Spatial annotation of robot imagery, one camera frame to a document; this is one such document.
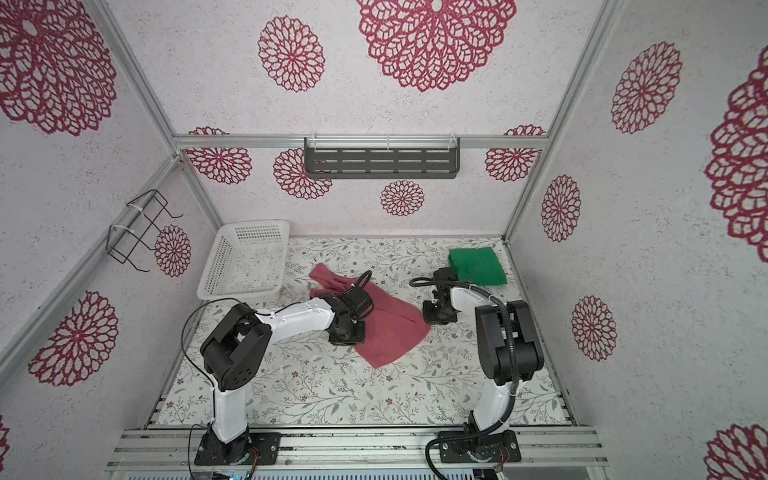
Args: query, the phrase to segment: floral tablecloth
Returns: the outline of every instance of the floral tablecloth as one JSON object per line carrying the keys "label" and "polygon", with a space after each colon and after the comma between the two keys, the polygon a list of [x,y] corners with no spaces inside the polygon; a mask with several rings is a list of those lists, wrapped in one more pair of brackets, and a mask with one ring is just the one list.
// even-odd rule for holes
{"label": "floral tablecloth", "polygon": [[[431,289],[414,288],[415,276],[431,276],[448,265],[452,248],[493,247],[509,283],[490,290],[506,300],[520,298],[504,247],[488,238],[291,238],[280,300],[309,298],[316,284],[309,273],[318,263],[344,276],[373,270],[372,281],[419,308]],[[207,307],[188,353],[202,365],[199,348],[232,306]],[[374,369],[352,347],[333,346],[324,331],[304,333],[270,346],[260,372],[248,385],[251,424],[456,424],[477,404],[485,376],[477,353],[475,320],[460,315],[433,326],[426,338],[394,363]],[[191,425],[212,416],[210,387],[183,362],[157,423]],[[512,420],[517,424],[569,424],[544,368],[520,391]]]}

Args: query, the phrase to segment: wall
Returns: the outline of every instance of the wall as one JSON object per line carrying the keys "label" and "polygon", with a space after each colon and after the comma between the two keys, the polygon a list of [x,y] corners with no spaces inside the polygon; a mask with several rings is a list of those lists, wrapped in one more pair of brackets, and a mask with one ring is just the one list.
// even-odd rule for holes
{"label": "wall", "polygon": [[[111,7],[180,133],[543,134],[601,0],[487,3]],[[533,160],[464,150],[457,179],[387,189],[385,203],[402,204],[391,214],[391,181],[309,180],[301,155],[190,154],[225,222],[278,217],[295,234],[345,236],[498,235]]]}
{"label": "wall", "polygon": [[[0,15],[1,349],[167,154],[78,3]],[[62,19],[82,22],[69,46]]]}
{"label": "wall", "polygon": [[[0,397],[9,447],[4,455],[0,449],[3,478],[54,472],[97,478],[122,431],[140,428],[154,410],[215,235],[179,171],[160,191],[167,209],[183,216],[162,213],[157,225],[173,234],[151,227],[146,241],[175,253],[157,259],[139,246],[131,260],[148,273],[108,259],[74,313],[6,386]],[[134,226],[141,232],[147,225],[140,219]],[[129,238],[118,249],[129,250],[135,242]]]}
{"label": "wall", "polygon": [[513,239],[611,478],[768,475],[765,18],[628,2]]}

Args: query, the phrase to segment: red cloth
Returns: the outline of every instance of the red cloth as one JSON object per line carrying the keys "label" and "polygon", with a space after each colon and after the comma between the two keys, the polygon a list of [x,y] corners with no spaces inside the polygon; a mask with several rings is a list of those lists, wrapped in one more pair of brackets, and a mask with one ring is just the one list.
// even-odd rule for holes
{"label": "red cloth", "polygon": [[[325,287],[311,289],[310,296],[344,292],[357,280],[336,275],[323,263],[315,266],[310,278]],[[368,282],[363,288],[373,300],[373,311],[365,318],[366,341],[356,345],[355,350],[373,368],[378,369],[417,346],[429,333],[429,325],[424,322],[419,309],[390,296],[373,282]]]}

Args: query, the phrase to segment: folded green cloth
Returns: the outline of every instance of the folded green cloth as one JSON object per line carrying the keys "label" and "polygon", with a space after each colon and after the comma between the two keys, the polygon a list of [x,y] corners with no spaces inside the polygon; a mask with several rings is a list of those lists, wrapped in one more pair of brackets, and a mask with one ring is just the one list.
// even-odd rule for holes
{"label": "folded green cloth", "polygon": [[448,254],[448,261],[459,280],[477,285],[506,285],[507,276],[491,247],[456,248]]}

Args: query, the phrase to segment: red doily pattern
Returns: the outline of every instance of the red doily pattern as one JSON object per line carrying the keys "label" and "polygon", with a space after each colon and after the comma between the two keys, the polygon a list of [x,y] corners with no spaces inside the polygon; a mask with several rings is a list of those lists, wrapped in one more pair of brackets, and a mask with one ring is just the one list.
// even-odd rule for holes
{"label": "red doily pattern", "polygon": [[768,262],[768,46],[747,81],[730,93],[710,140],[710,205],[728,219],[728,235],[754,245]]}
{"label": "red doily pattern", "polygon": [[768,432],[760,425],[731,425],[707,442],[707,480],[768,478]]}
{"label": "red doily pattern", "polygon": [[574,179],[568,175],[555,178],[541,202],[541,224],[547,237],[553,242],[568,238],[574,232],[580,214],[581,198]]}
{"label": "red doily pattern", "polygon": [[2,423],[2,415],[0,415],[0,472],[3,469],[5,454],[11,449],[10,445],[8,445],[8,432],[9,430]]}
{"label": "red doily pattern", "polygon": [[682,67],[680,51],[665,41],[639,54],[616,85],[611,108],[616,128],[633,134],[654,123],[674,97]]}
{"label": "red doily pattern", "polygon": [[398,180],[384,187],[381,202],[387,213],[406,217],[422,207],[424,190],[411,181]]}
{"label": "red doily pattern", "polygon": [[190,239],[181,228],[168,225],[154,242],[154,259],[168,276],[180,276],[190,265],[192,249]]}
{"label": "red doily pattern", "polygon": [[322,197],[330,190],[331,180],[315,180],[304,170],[304,149],[291,148],[280,152],[273,165],[273,174],[280,188],[296,198],[309,200]]}
{"label": "red doily pattern", "polygon": [[[545,135],[544,128],[535,125],[520,125],[507,130],[504,135]],[[533,148],[492,148],[485,154],[485,169],[496,180],[505,182],[519,180],[528,176],[533,161],[536,160]]]}
{"label": "red doily pattern", "polygon": [[45,133],[98,130],[111,115],[109,50],[78,0],[0,2],[0,103]]}
{"label": "red doily pattern", "polygon": [[99,292],[85,292],[28,365],[40,383],[73,386],[109,359],[118,336],[114,307]]}
{"label": "red doily pattern", "polygon": [[488,62],[513,0],[357,0],[368,55],[403,87],[445,90]]}
{"label": "red doily pattern", "polygon": [[270,78],[291,91],[314,87],[326,69],[317,36],[295,18],[275,17],[267,22],[259,38],[259,57]]}
{"label": "red doily pattern", "polygon": [[571,331],[576,345],[589,358],[605,360],[616,347],[616,322],[608,305],[599,298],[586,296],[574,307]]}
{"label": "red doily pattern", "polygon": [[[199,127],[192,135],[228,135],[218,128]],[[238,184],[250,175],[250,157],[245,148],[188,148],[197,171],[220,184]]]}

